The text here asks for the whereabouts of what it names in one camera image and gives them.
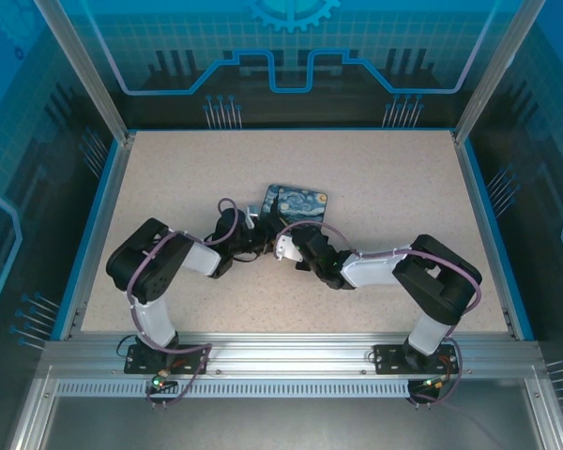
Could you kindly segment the starry night print tin box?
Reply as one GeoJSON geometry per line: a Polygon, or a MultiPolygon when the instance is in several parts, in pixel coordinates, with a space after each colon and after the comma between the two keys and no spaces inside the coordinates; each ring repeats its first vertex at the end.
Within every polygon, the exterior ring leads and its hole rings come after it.
{"type": "Polygon", "coordinates": [[[258,218],[275,232],[299,221],[322,222],[327,208],[325,192],[302,187],[269,185],[258,218]]]}

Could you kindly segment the blue table side trim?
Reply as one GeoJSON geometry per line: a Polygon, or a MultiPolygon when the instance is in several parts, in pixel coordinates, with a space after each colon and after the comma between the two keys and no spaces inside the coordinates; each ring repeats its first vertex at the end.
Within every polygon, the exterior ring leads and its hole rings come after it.
{"type": "Polygon", "coordinates": [[[66,289],[64,291],[60,304],[60,309],[55,319],[53,331],[51,332],[50,341],[63,340],[68,336],[68,319],[72,317],[76,311],[76,307],[74,306],[75,291],[84,266],[84,259],[87,256],[90,239],[96,227],[99,209],[103,203],[105,190],[111,177],[111,172],[113,170],[115,160],[120,153],[120,147],[121,145],[119,142],[113,141],[109,150],[109,154],[106,158],[102,175],[99,178],[97,191],[95,193],[94,200],[92,202],[87,221],[84,226],[84,232],[82,234],[82,238],[78,246],[73,265],[71,267],[71,272],[68,277],[66,289]]]}
{"type": "Polygon", "coordinates": [[[525,304],[522,299],[515,275],[512,270],[512,266],[510,264],[510,259],[505,248],[504,240],[502,238],[501,232],[498,227],[498,222],[496,219],[495,211],[492,207],[490,196],[487,192],[486,184],[484,183],[481,169],[479,167],[478,159],[475,155],[475,151],[473,149],[472,144],[468,139],[464,142],[464,147],[467,151],[467,154],[470,158],[470,161],[473,166],[473,171],[475,173],[476,180],[479,184],[479,190],[481,193],[481,197],[484,203],[484,208],[486,210],[486,214],[488,216],[491,230],[494,236],[494,242],[496,245],[497,253],[500,258],[500,265],[502,266],[502,270],[504,273],[504,277],[506,279],[506,284],[510,287],[510,295],[512,298],[512,312],[513,317],[517,318],[519,324],[519,340],[526,340],[526,341],[533,341],[536,337],[533,333],[533,329],[531,323],[528,319],[525,304]]]}

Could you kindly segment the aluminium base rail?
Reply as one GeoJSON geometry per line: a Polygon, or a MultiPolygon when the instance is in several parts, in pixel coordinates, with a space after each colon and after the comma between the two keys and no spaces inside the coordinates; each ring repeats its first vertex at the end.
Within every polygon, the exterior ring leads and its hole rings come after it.
{"type": "MultiPolygon", "coordinates": [[[[78,333],[48,342],[37,375],[53,379],[123,377],[115,353],[121,335],[78,333]]],[[[540,345],[506,333],[458,333],[465,381],[544,378],[540,345]]],[[[209,343],[211,379],[371,379],[368,353],[376,344],[402,344],[406,334],[390,333],[182,333],[183,344],[209,343]]]]}

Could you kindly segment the aluminium table side rail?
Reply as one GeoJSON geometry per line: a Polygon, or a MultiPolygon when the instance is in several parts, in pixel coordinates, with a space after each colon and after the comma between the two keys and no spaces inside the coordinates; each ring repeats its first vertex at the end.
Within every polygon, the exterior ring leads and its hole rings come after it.
{"type": "Polygon", "coordinates": [[[74,335],[78,334],[81,324],[83,323],[85,310],[87,309],[97,272],[99,271],[100,259],[112,222],[115,205],[128,166],[134,138],[135,135],[132,134],[129,137],[127,145],[120,144],[120,153],[115,160],[111,177],[105,190],[96,227],[90,239],[87,256],[84,259],[84,266],[75,291],[74,306],[76,307],[76,311],[74,315],[68,319],[68,336],[63,340],[69,340],[74,335]]]}
{"type": "Polygon", "coordinates": [[[500,265],[500,258],[497,253],[494,236],[484,208],[472,163],[464,145],[460,143],[454,135],[452,135],[452,140],[479,230],[486,265],[488,266],[490,281],[487,281],[486,276],[483,277],[482,284],[484,291],[487,292],[487,289],[490,287],[494,289],[496,300],[501,309],[501,319],[507,327],[507,334],[512,340],[519,340],[519,324],[517,318],[513,317],[510,287],[506,284],[502,266],[500,265]]]}

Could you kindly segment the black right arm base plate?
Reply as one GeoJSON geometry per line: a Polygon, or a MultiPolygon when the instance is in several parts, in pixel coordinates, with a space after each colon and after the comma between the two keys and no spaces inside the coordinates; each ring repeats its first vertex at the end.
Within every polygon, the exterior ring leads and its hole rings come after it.
{"type": "Polygon", "coordinates": [[[373,346],[377,375],[457,374],[459,363],[455,348],[441,344],[431,355],[423,355],[406,345],[373,346]]]}

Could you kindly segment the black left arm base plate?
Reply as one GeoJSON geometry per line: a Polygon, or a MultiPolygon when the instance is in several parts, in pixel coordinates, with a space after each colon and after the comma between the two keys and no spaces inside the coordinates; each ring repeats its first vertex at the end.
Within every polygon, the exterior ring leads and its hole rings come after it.
{"type": "Polygon", "coordinates": [[[204,356],[205,351],[171,354],[136,343],[128,347],[123,371],[130,375],[157,375],[166,369],[171,375],[191,375],[204,356]]]}

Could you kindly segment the aluminium frame post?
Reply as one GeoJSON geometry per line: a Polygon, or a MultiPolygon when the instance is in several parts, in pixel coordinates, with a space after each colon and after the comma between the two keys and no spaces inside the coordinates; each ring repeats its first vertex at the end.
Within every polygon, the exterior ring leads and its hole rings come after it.
{"type": "Polygon", "coordinates": [[[453,141],[457,146],[464,146],[545,2],[546,0],[522,0],[454,129],[453,141]]]}
{"type": "Polygon", "coordinates": [[[107,128],[119,144],[127,145],[129,130],[59,0],[33,1],[107,128]]]}

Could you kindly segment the aluminium frame bar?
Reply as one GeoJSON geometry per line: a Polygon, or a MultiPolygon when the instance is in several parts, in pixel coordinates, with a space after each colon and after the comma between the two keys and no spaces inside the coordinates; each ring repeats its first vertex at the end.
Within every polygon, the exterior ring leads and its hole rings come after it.
{"type": "Polygon", "coordinates": [[[563,450],[563,413],[549,379],[531,367],[525,389],[541,450],[563,450]]]}
{"type": "Polygon", "coordinates": [[[41,450],[57,385],[50,369],[34,377],[8,450],[41,450]]]}

